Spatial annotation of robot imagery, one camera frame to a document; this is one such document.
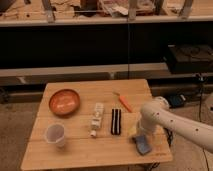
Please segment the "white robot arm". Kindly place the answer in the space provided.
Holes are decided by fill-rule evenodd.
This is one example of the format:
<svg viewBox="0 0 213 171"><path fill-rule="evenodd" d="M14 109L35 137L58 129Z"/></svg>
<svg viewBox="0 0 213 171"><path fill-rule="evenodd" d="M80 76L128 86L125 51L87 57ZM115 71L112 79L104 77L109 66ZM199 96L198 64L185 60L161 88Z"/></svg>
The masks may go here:
<svg viewBox="0 0 213 171"><path fill-rule="evenodd" d="M128 132L129 137L152 134L160 125L213 153L213 126L173 114L165 98L158 96L146 101L140 108L140 114L139 120Z"/></svg>

